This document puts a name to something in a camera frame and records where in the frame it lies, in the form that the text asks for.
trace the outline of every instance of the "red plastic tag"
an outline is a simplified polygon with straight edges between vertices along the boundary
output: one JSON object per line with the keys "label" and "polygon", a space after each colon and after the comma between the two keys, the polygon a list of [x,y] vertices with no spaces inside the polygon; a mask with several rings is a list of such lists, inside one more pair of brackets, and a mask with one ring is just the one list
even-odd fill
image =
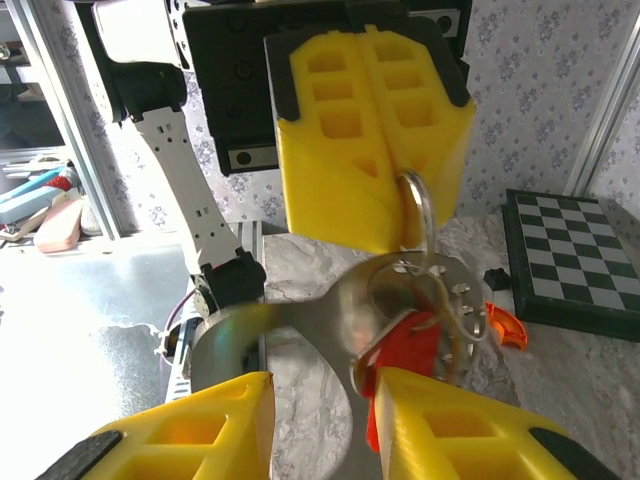
{"label": "red plastic tag", "polygon": [[396,367],[420,375],[432,376],[438,354],[440,323],[426,330],[412,331],[433,316],[431,312],[414,312],[400,322],[383,340],[375,364],[367,372],[364,396],[369,398],[369,420],[367,423],[367,443],[376,452],[380,452],[374,397],[376,392],[376,371],[381,367]]}

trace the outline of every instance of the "floral wallpaper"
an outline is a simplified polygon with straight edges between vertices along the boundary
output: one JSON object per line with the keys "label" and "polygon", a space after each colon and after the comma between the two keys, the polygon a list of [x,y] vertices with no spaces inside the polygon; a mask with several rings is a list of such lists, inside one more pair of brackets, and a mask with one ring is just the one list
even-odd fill
{"label": "floral wallpaper", "polygon": [[640,249],[640,90],[622,120],[611,151],[600,162],[590,193],[601,199],[609,221]]}
{"label": "floral wallpaper", "polygon": [[[476,1],[466,61],[478,112],[458,214],[493,212],[506,188],[562,192],[606,83],[628,34],[632,0]],[[153,157],[127,128],[105,124],[104,94],[73,8],[63,0],[38,3],[80,76],[86,116],[100,146],[96,159],[125,230],[171,228],[163,182]],[[219,171],[202,98],[187,74],[184,108],[189,135],[216,201],[228,221],[262,219],[286,226],[279,171],[234,175]]]}

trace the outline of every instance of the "chessboard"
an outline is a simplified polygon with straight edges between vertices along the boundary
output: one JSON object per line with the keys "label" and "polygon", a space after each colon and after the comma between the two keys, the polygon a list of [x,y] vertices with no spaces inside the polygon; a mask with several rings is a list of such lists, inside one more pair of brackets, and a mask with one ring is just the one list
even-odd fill
{"label": "chessboard", "polygon": [[516,316],[640,342],[640,278],[597,200],[507,190]]}

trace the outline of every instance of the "blue object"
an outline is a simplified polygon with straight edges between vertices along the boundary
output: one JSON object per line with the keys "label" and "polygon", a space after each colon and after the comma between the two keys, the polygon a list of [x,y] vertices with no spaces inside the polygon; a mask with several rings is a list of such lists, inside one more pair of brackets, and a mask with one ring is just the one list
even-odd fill
{"label": "blue object", "polygon": [[2,205],[5,202],[8,202],[12,198],[17,198],[20,195],[24,195],[25,193],[32,192],[32,191],[42,187],[48,181],[53,180],[54,178],[56,178],[63,169],[64,169],[64,167],[54,168],[53,170],[49,170],[48,172],[43,173],[38,178],[34,178],[33,180],[29,180],[27,183],[25,183],[23,185],[20,185],[17,188],[14,188],[10,192],[3,193],[2,195],[0,195],[0,205]]}
{"label": "blue object", "polygon": [[64,190],[56,187],[40,187],[0,204],[0,224],[17,222],[44,207],[50,207],[53,199],[63,192]]}

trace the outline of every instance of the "black rubber pad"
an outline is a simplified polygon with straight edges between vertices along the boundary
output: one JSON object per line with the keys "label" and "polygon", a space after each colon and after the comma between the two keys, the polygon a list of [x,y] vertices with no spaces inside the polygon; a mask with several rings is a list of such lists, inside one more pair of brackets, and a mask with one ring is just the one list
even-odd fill
{"label": "black rubber pad", "polygon": [[532,428],[529,433],[577,480],[620,480],[575,440],[546,428]]}
{"label": "black rubber pad", "polygon": [[120,440],[122,433],[117,430],[89,437],[77,443],[36,480],[80,480]]}

